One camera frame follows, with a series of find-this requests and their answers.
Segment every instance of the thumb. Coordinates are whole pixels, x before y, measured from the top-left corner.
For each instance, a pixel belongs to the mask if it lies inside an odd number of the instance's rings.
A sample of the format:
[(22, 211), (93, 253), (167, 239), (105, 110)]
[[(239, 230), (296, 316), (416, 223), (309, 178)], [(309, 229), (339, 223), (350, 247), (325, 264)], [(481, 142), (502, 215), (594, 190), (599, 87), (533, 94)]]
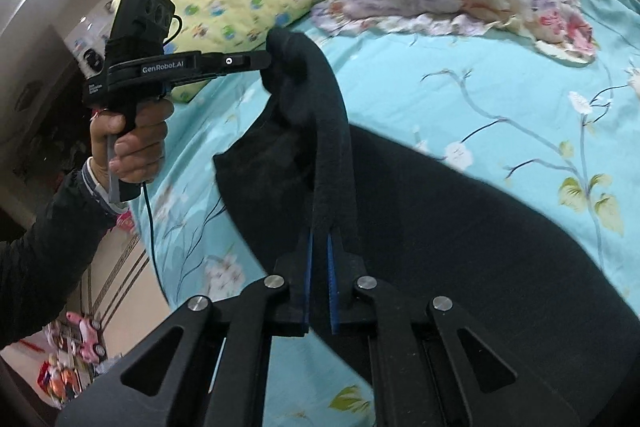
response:
[(102, 111), (91, 121), (91, 153), (96, 168), (107, 171), (107, 137), (121, 133), (124, 125), (123, 115), (111, 111)]

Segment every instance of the white shirt cuff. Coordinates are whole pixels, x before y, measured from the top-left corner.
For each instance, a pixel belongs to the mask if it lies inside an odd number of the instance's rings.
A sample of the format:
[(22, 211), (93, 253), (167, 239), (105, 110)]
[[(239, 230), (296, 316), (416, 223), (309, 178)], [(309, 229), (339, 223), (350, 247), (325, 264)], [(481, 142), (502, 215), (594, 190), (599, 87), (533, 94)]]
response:
[(92, 194), (94, 199), (98, 201), (98, 203), (100, 203), (107, 212), (117, 215), (127, 212), (127, 209), (129, 208), (127, 203), (109, 202), (109, 194), (104, 187), (98, 183), (94, 172), (91, 170), (90, 160), (91, 158), (89, 158), (82, 166), (82, 179), (84, 180), (86, 188), (89, 189), (89, 192)]

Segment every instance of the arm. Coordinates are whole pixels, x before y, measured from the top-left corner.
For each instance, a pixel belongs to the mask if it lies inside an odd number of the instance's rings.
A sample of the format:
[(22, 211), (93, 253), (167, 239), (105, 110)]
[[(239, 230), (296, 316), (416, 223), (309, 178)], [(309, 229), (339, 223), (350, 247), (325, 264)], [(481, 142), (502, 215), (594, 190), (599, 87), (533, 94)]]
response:
[(69, 174), (20, 239), (0, 247), (0, 346), (26, 337), (58, 316), (115, 225), (93, 200), (82, 174)]
[(91, 263), (100, 240), (123, 207), (106, 202), (108, 170), (140, 183), (153, 179), (164, 156), (168, 100), (140, 107), (136, 128), (115, 144), (107, 165), (106, 137), (124, 128), (124, 119), (104, 111), (92, 120), (92, 158), (72, 172), (23, 237), (0, 243), (0, 349), (55, 319)]

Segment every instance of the pink toy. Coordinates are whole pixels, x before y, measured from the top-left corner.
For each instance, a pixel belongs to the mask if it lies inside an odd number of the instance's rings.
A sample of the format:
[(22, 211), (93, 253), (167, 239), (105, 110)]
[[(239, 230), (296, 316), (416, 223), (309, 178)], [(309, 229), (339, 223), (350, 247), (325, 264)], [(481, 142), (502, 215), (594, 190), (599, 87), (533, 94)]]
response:
[(100, 322), (89, 317), (82, 317), (74, 312), (68, 312), (66, 320), (80, 328), (82, 344), (76, 346), (78, 355), (87, 363), (100, 363), (100, 359), (103, 359), (107, 354), (104, 346), (98, 340), (98, 331), (102, 328)]

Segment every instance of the black sleeve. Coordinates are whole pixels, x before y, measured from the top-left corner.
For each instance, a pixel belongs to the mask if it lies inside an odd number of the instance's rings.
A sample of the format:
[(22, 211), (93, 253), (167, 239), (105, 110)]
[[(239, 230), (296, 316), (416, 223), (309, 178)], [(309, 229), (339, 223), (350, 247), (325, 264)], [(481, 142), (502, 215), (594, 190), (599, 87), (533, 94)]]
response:
[(0, 349), (58, 316), (114, 225), (72, 172), (20, 239), (0, 243)]

